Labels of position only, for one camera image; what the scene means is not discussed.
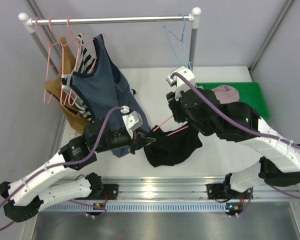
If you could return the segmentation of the pink wire hanger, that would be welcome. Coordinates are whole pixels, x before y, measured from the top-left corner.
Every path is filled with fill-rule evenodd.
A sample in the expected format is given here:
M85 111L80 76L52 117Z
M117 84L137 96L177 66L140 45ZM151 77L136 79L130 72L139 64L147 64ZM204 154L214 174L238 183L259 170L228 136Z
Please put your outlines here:
M155 133L158 129L161 129L161 127L162 127L163 125L165 125L165 124L166 124L169 120L171 120L172 118L173 118L173 116L171 115L171 116L168 117L166 120L164 120L161 124L159 124L159 125L157 125L156 127L154 127L151 131L152 131L153 133ZM179 133L179 132L181 132L181 131L183 131L183 130L186 130L188 127L189 127L189 125L183 125L182 127L178 128L178 129L176 129L176 130L173 130L173 131L168 132L168 133L165 134L164 136L165 136L165 137L172 136L172 135L177 134L177 133Z

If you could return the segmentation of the black tank top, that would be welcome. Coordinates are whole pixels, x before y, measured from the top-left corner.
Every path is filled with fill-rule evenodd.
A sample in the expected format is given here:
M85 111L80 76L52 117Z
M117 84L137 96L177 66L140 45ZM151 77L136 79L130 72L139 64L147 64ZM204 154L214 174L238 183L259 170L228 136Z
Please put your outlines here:
M199 131L189 124L167 132L156 125L149 136L156 141L145 146L143 150L154 168L180 164L203 146Z

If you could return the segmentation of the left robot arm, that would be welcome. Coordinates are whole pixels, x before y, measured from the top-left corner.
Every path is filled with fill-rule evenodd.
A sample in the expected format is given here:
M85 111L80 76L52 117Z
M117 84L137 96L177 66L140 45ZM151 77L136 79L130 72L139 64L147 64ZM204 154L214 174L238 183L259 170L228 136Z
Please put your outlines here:
M99 199L104 185L95 172L66 184L55 182L96 162L98 153L128 148L134 154L156 140L140 127L128 133L124 127L112 131L109 124L103 123L102 118L93 120L82 135L70 140L33 173L15 182L2 182L0 195L7 200L3 204L5 216L20 223L55 204Z

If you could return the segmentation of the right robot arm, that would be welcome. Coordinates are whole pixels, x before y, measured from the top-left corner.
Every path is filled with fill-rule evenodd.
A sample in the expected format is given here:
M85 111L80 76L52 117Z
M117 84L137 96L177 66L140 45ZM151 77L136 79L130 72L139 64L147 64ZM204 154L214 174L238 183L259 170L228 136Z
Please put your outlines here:
M236 198L246 190L263 184L289 187L300 183L300 144L293 147L284 143L283 137L247 103L221 103L212 90L200 88L198 91L214 105L214 109L191 89L183 92L179 99L174 92L169 92L166 99L174 120L189 123L204 136L215 134L221 140L239 143L261 154L252 166L225 176L221 189L228 198ZM215 109L260 135L234 126Z

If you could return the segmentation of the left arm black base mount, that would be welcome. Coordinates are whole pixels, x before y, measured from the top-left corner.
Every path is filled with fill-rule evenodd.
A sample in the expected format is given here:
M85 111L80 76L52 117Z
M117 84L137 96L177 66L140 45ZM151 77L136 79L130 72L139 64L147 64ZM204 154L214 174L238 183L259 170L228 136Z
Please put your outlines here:
M116 200L119 192L118 184L103 184L102 179L96 173L90 173L85 177L90 183L91 193L86 200Z

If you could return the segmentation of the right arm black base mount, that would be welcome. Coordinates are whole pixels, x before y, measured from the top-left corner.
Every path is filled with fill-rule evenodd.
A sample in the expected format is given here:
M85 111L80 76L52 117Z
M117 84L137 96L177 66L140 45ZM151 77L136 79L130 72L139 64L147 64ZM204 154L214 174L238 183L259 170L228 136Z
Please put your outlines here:
M231 176L232 173L227 174L223 183L210 183L206 185L209 200L216 200L224 203L229 200L238 200L240 198L240 193L231 189Z

